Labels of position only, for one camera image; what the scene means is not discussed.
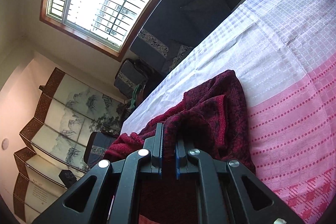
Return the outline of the dark red floral sweater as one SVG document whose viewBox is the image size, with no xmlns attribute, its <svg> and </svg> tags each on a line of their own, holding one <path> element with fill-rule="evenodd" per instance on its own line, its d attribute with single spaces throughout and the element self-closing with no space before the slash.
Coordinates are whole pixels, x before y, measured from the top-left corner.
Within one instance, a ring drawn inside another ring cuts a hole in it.
<svg viewBox="0 0 336 224">
<path fill-rule="evenodd" d="M 163 123 L 163 170 L 159 180 L 147 178 L 140 186 L 139 223 L 197 223 L 197 192 L 192 178 L 175 174 L 175 144 L 184 139 L 212 158 L 237 159 L 252 173 L 248 113 L 243 88 L 235 72 L 227 70 L 185 92 L 183 100 L 148 122 L 140 133 L 121 134 L 104 157 L 125 159 L 141 149 Z"/>
</svg>

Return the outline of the painted folding screen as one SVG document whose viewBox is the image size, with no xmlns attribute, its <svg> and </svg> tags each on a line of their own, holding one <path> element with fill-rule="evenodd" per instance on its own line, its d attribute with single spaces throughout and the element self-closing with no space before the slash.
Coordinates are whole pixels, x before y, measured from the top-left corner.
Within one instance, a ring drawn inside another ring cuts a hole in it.
<svg viewBox="0 0 336 224">
<path fill-rule="evenodd" d="M 118 136 L 124 103 L 89 87 L 59 68 L 42 88 L 33 118 L 20 131 L 25 147 L 14 153 L 18 176 L 14 213 L 32 223 L 65 191 L 62 170 L 80 179 L 89 170 L 84 160 L 94 132 Z"/>
</svg>

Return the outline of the pink checked bed sheet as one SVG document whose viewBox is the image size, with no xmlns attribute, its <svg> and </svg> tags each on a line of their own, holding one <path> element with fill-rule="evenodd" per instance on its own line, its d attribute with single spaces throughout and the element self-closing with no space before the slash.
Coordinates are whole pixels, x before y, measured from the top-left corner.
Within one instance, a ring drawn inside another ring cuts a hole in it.
<svg viewBox="0 0 336 224">
<path fill-rule="evenodd" d="M 306 223 L 335 195 L 335 0 L 246 0 L 124 122 L 140 132 L 183 93 L 233 70 L 257 177 Z"/>
</svg>

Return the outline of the dark square pillow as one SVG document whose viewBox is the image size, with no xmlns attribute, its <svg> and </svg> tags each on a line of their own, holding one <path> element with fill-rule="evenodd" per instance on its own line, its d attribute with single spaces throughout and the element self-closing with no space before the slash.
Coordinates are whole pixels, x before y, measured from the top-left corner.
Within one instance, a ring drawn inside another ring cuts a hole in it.
<svg viewBox="0 0 336 224">
<path fill-rule="evenodd" d="M 181 10 L 203 35 L 211 33 L 231 13 L 225 0 L 193 0 Z"/>
</svg>

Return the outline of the dark blue padded headboard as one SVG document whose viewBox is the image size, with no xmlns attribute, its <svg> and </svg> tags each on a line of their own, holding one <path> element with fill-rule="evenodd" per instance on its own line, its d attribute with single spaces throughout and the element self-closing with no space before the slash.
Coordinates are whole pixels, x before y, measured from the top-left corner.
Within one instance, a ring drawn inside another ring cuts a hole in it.
<svg viewBox="0 0 336 224">
<path fill-rule="evenodd" d="M 130 50 L 169 74 L 242 0 L 161 0 Z"/>
</svg>

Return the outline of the round white wall fixture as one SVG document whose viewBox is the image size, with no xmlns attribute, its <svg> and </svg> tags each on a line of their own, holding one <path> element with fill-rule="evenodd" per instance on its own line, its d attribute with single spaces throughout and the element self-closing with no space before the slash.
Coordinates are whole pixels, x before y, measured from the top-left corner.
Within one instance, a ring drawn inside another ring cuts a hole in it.
<svg viewBox="0 0 336 224">
<path fill-rule="evenodd" d="M 8 138 L 4 138 L 1 143 L 2 150 L 7 150 L 9 147 L 10 141 Z"/>
</svg>

